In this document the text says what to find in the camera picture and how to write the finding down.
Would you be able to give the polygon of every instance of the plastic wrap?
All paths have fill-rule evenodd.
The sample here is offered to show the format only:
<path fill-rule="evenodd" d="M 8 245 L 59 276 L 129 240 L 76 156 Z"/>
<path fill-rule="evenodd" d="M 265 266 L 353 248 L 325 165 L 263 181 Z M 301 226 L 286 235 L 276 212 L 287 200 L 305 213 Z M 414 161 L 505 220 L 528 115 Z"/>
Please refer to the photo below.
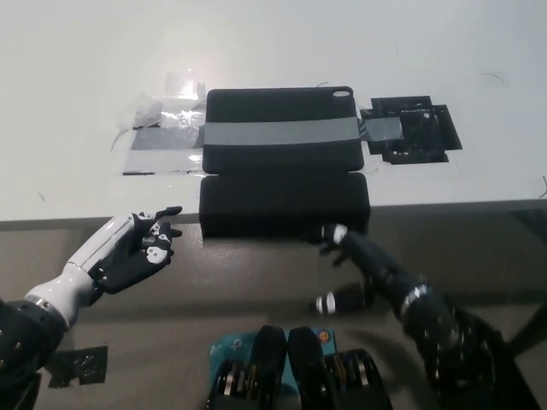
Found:
<path fill-rule="evenodd" d="M 205 85 L 191 70 L 169 73 L 161 97 L 141 94 L 129 104 L 112 145 L 129 134 L 123 174 L 200 173 L 205 104 Z"/>

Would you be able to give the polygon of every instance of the gray tape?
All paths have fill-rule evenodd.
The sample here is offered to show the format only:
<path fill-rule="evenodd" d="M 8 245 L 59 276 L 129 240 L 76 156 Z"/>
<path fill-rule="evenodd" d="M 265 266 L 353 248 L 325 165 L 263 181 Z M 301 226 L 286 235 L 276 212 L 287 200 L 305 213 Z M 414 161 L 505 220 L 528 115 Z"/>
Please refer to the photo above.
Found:
<path fill-rule="evenodd" d="M 131 150 L 194 149 L 199 140 L 199 127 L 141 128 L 137 130 Z"/>
<path fill-rule="evenodd" d="M 361 138 L 366 141 L 385 141 L 403 138 L 403 127 L 399 117 L 365 120 L 359 127 Z"/>
<path fill-rule="evenodd" d="M 210 145 L 312 144 L 359 139 L 357 118 L 288 122 L 206 122 Z"/>

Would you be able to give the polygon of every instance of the tablet case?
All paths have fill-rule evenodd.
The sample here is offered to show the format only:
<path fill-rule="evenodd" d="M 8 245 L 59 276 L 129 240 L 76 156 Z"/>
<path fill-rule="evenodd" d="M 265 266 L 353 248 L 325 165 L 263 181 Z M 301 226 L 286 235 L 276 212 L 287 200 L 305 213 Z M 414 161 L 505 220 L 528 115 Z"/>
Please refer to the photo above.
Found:
<path fill-rule="evenodd" d="M 350 87 L 212 90 L 203 170 L 357 171 L 363 166 Z"/>
<path fill-rule="evenodd" d="M 370 215 L 349 87 L 208 94 L 199 219 L 203 239 L 317 240 L 323 225 L 365 232 Z"/>

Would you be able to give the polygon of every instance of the robotic arm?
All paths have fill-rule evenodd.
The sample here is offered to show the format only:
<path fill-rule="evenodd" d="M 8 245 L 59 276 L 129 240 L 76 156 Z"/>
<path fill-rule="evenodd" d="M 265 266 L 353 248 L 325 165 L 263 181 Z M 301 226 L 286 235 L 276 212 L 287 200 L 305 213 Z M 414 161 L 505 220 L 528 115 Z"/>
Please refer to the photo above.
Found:
<path fill-rule="evenodd" d="M 17 403 L 29 396 L 36 371 L 76 323 L 81 308 L 171 263 L 171 242 L 182 232 L 160 219 L 181 210 L 114 217 L 72 255 L 57 278 L 34 287 L 22 301 L 0 301 L 0 397 L 12 399 L 7 408 L 20 408 Z"/>
<path fill-rule="evenodd" d="M 343 225 L 322 233 L 326 251 L 342 252 L 335 263 L 350 259 L 391 304 L 443 410 L 540 409 L 499 331 L 414 279 L 361 233 Z"/>

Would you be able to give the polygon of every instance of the white tabletop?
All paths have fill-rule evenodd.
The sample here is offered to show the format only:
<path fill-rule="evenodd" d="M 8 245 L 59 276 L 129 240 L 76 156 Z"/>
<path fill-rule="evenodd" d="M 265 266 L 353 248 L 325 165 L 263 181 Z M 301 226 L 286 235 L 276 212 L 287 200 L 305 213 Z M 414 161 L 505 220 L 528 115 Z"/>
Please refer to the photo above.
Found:
<path fill-rule="evenodd" d="M 375 209 L 537 208 L 547 174 L 542 0 L 8 2 L 0 14 L 0 226 L 78 225 L 180 204 L 201 177 L 123 177 L 116 115 L 169 72 L 207 89 L 349 85 L 429 95 L 463 150 L 392 166 L 364 147 Z"/>

